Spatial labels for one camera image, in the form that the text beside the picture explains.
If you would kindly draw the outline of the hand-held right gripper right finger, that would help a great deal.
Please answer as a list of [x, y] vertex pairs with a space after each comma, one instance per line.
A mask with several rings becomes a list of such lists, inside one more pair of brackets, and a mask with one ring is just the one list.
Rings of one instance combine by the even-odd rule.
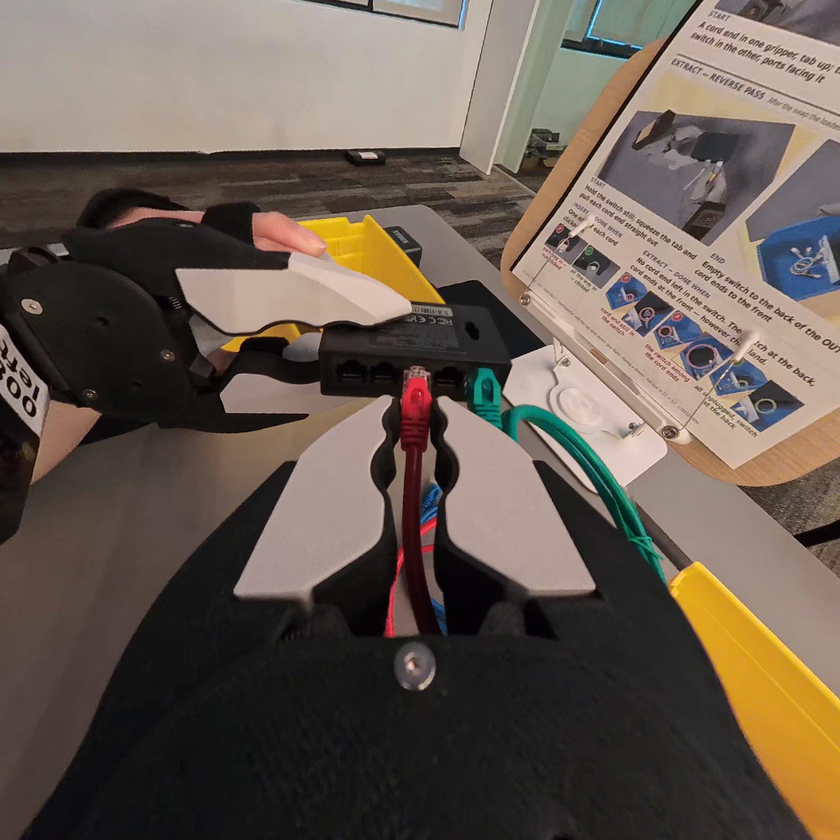
[[435, 411], [439, 533], [456, 553], [515, 596], [593, 594], [592, 575], [527, 452], [449, 397], [437, 399]]

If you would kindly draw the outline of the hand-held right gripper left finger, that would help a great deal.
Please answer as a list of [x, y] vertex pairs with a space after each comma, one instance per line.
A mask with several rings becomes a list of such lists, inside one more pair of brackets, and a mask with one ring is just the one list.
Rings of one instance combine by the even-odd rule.
[[235, 587], [240, 600], [312, 605], [317, 589], [392, 541], [398, 402], [380, 396], [300, 456]]

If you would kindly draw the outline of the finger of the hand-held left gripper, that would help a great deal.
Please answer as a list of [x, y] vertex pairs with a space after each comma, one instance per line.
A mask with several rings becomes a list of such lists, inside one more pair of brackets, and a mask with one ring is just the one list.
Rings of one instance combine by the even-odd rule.
[[284, 323], [369, 328], [404, 318], [413, 304], [359, 272], [303, 254], [285, 269], [179, 268], [188, 306], [225, 335], [257, 335]]
[[262, 364], [266, 372], [234, 372], [241, 353], [217, 350], [217, 372], [231, 374], [220, 391], [228, 417], [309, 416], [344, 405], [344, 397], [322, 394], [315, 349], [262, 351], [262, 355], [267, 357]]

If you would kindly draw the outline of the yellow plastic bin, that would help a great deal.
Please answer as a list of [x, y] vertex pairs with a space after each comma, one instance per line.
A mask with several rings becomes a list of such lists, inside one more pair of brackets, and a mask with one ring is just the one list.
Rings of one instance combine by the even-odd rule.
[[347, 217], [323, 217], [299, 222], [324, 243], [320, 260], [364, 274], [403, 295], [430, 305], [444, 300], [425, 277], [401, 243], [394, 240], [372, 215], [360, 222]]
[[838, 697], [702, 564], [668, 587], [776, 788], [814, 838], [838, 839]]

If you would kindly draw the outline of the black ethernet port box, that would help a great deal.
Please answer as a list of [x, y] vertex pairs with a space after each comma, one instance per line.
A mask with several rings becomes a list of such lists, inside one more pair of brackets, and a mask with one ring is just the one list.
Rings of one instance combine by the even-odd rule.
[[374, 327], [324, 328], [318, 347], [321, 394], [399, 397], [413, 368], [433, 396], [463, 400], [468, 378], [489, 369], [507, 382], [511, 357], [486, 308], [414, 303], [404, 318]]

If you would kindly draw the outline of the person's left forearm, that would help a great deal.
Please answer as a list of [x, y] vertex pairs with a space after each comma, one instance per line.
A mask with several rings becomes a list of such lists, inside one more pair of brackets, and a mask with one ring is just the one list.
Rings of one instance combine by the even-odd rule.
[[29, 485], [44, 478], [81, 445], [101, 415], [88, 409], [55, 404], [48, 412]]

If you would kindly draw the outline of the person's left hand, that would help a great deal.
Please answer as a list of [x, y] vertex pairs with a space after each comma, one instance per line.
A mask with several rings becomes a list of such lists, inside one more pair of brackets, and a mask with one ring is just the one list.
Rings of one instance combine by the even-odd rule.
[[151, 218], [203, 224], [265, 251], [319, 258], [328, 249], [318, 234], [281, 213], [263, 212], [253, 203], [222, 203], [198, 211], [168, 196], [132, 187], [96, 193], [82, 209], [76, 226], [118, 228]]

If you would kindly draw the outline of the small black device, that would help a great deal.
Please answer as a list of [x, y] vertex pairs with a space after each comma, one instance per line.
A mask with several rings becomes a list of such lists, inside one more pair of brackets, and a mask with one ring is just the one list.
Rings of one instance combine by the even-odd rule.
[[423, 257], [423, 247], [415, 237], [408, 234], [404, 227], [397, 225], [384, 227], [384, 231], [399, 246], [406, 257], [413, 262], [415, 267], [419, 269]]

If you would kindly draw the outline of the printed instruction sheet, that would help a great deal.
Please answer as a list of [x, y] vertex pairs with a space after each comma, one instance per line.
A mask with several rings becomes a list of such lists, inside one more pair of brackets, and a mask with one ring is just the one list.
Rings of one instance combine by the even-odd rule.
[[838, 410], [838, 2], [694, 2], [513, 274], [731, 469]]

